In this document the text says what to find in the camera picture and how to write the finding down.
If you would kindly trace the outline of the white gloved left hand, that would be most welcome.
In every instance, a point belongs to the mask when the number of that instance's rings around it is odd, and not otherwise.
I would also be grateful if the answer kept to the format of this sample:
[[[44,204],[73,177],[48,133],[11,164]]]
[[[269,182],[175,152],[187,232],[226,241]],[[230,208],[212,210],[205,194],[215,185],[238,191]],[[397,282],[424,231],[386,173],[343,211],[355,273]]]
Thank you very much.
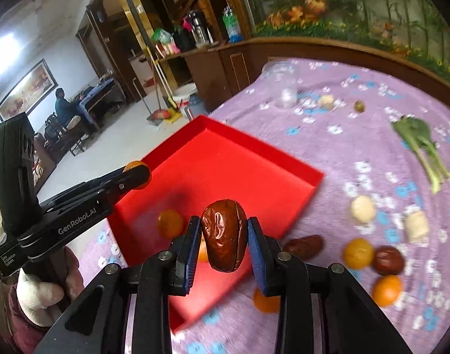
[[[65,295],[75,300],[84,290],[79,262],[75,254],[65,247],[68,276],[65,288],[58,284],[40,281],[34,275],[27,275],[21,269],[16,290],[18,303],[28,319],[39,327],[50,327],[61,315],[58,303]]]

